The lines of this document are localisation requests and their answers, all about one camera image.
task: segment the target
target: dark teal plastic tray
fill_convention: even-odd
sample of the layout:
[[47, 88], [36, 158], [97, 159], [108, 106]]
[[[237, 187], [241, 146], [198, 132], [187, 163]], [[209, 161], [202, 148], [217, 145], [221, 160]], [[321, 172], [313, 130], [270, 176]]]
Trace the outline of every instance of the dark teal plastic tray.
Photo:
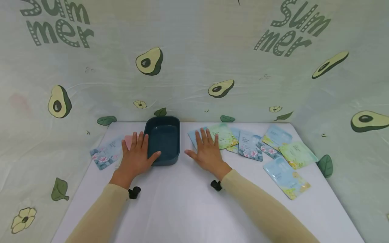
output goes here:
[[161, 151], [153, 166], [175, 164], [180, 154], [180, 120], [172, 116], [153, 117], [147, 121], [144, 130], [149, 135], [147, 156]]

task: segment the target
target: black clip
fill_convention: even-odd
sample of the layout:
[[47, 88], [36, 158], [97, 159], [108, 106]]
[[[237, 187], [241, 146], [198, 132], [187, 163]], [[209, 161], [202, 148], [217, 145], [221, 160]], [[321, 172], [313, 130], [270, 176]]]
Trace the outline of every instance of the black clip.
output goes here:
[[211, 182], [211, 187], [213, 187], [217, 192], [219, 192], [222, 189], [220, 185], [220, 181], [216, 182], [215, 180]]
[[140, 193], [140, 187], [134, 187], [132, 190], [129, 189], [128, 193], [130, 194], [130, 199], [136, 199]]

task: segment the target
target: white tabletop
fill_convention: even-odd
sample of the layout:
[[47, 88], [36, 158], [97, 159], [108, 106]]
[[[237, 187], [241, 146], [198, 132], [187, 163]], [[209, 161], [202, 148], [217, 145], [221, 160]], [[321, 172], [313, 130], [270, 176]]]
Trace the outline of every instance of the white tabletop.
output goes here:
[[[269, 242], [225, 190], [216, 192], [210, 186], [211, 181], [215, 180], [214, 176], [203, 171], [184, 154], [185, 149], [195, 150], [187, 133], [212, 124], [214, 123], [181, 123], [180, 155], [177, 163], [153, 167], [133, 181], [131, 187], [139, 186], [142, 191], [136, 200], [129, 200], [130, 203], [123, 210], [112, 242]], [[230, 127], [252, 131], [258, 135], [264, 135], [269, 125], [270, 123], [229, 123]], [[293, 141], [301, 141], [291, 124], [278, 125], [293, 136]], [[144, 126], [145, 122], [112, 123], [102, 143], [119, 135], [143, 131]], [[285, 205], [320, 242], [363, 242], [316, 164], [298, 170], [312, 187], [292, 201], [262, 168], [271, 161], [266, 154], [263, 154], [263, 162], [226, 150], [222, 150], [222, 156], [232, 168]], [[94, 163], [90, 164], [53, 243], [62, 243], [67, 239], [84, 213], [99, 197], [114, 170], [115, 164], [102, 171]]]

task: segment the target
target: light green backdrop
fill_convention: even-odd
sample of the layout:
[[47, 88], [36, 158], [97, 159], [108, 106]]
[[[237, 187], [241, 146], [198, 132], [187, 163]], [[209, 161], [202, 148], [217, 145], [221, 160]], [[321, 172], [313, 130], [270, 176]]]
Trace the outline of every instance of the light green backdrop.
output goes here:
[[[146, 121], [164, 107], [181, 121], [198, 122], [220, 121], [221, 115], [270, 122], [293, 112], [284, 121], [318, 157], [332, 157], [328, 182], [362, 237], [387, 241], [389, 128], [356, 133], [350, 125], [362, 110], [389, 115], [387, 1], [31, 2], [0, 3], [1, 242], [50, 242], [90, 162], [88, 151], [106, 130], [98, 118]], [[86, 12], [77, 15], [80, 3]], [[304, 28], [320, 16], [321, 25]], [[39, 28], [30, 33], [36, 21], [53, 28], [51, 35], [46, 30], [49, 43]], [[255, 50], [267, 30], [279, 38], [289, 32], [293, 41], [285, 37], [271, 48], [269, 41], [262, 51], [264, 41]], [[145, 75], [135, 60], [155, 47], [163, 52], [161, 71]], [[343, 51], [349, 52], [343, 62], [312, 78]], [[234, 87], [226, 96], [208, 94], [211, 85], [230, 79]], [[55, 85], [72, 103], [62, 119], [47, 108]], [[282, 109], [269, 112], [274, 106]], [[69, 201], [51, 200], [56, 177], [68, 182]], [[26, 207], [37, 210], [34, 222], [11, 234], [13, 218]]]

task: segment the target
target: beige sleeve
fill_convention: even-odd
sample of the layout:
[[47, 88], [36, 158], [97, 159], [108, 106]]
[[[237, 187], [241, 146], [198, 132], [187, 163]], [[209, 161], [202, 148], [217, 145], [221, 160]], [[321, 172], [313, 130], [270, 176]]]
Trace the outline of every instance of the beige sleeve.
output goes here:
[[125, 202], [126, 189], [108, 184], [65, 243], [107, 243]]
[[221, 186], [272, 242], [319, 242], [287, 208], [237, 171], [230, 171]]

